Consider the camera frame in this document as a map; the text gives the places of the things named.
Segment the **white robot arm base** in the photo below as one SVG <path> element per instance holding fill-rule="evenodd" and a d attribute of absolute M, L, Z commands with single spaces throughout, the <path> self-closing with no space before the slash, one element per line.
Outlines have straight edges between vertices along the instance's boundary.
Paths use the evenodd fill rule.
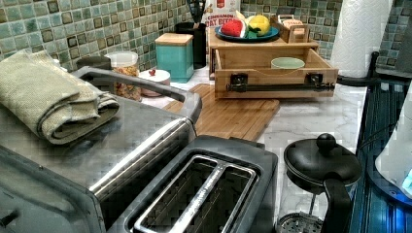
<path fill-rule="evenodd" d="M 388 143 L 372 163 L 369 177 L 390 198 L 411 206 L 412 94 L 408 87 L 399 119 Z"/>

